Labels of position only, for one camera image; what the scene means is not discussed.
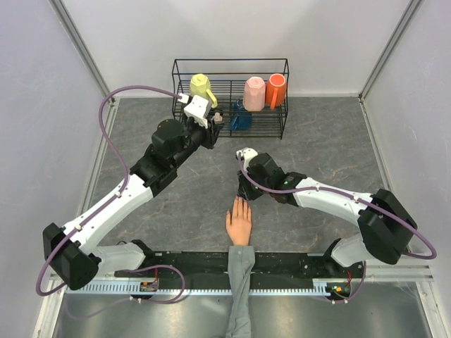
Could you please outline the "glitter nail polish bottle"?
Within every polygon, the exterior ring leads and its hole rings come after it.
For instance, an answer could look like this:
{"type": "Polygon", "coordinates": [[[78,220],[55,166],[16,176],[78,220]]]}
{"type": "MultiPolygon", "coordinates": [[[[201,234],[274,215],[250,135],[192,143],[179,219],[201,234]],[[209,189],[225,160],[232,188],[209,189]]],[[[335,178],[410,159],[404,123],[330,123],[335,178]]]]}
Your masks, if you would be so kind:
{"type": "Polygon", "coordinates": [[[219,112],[214,113],[214,122],[220,124],[223,122],[223,116],[219,112]]]}

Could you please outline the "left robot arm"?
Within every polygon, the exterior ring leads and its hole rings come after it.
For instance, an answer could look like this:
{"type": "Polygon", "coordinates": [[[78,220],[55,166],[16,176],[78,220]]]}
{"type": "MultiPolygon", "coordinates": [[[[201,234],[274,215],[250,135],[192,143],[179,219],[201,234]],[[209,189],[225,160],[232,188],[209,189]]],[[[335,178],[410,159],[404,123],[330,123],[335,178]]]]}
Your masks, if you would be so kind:
{"type": "Polygon", "coordinates": [[[126,178],[91,209],[63,227],[43,231],[44,257],[69,289],[78,290],[96,276],[132,270],[140,277],[154,271],[150,250],[139,240],[122,246],[100,246],[100,241],[136,208],[147,203],[177,177],[178,168],[203,146],[212,149],[223,128],[219,113],[200,125],[189,117],[159,123],[151,144],[126,178]]]}

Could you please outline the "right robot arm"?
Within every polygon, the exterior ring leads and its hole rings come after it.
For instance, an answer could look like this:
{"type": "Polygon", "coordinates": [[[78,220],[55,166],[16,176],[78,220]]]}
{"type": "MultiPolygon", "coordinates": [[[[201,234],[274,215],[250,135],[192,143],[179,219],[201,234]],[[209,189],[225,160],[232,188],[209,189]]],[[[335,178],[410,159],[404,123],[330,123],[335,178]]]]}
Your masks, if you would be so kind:
{"type": "Polygon", "coordinates": [[[243,199],[268,194],[280,204],[322,211],[358,228],[356,235],[336,239],[322,255],[327,275],[339,277],[353,264],[371,259],[395,265],[407,250],[417,225],[392,192],[351,192],[305,174],[286,173],[270,155],[251,148],[237,151],[235,157],[240,164],[238,194],[243,199]]]}

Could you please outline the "grey sleeved forearm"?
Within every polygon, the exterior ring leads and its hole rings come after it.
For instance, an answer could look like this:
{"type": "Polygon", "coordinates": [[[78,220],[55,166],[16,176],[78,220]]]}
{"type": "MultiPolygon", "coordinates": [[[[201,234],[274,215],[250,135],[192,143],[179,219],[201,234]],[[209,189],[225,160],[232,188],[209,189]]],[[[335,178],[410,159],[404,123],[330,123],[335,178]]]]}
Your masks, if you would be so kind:
{"type": "Polygon", "coordinates": [[[252,246],[231,246],[228,252],[228,277],[233,304],[226,337],[251,337],[249,291],[255,252],[252,246]]]}

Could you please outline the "mannequin hand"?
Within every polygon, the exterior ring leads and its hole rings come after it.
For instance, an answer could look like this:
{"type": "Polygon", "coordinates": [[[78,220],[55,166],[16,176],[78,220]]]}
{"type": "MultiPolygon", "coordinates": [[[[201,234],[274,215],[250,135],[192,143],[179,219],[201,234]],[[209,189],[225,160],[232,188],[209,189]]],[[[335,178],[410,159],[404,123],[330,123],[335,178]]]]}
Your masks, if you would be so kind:
{"type": "Polygon", "coordinates": [[[234,246],[248,246],[252,231],[252,210],[245,199],[236,197],[227,211],[225,228],[234,246]]]}

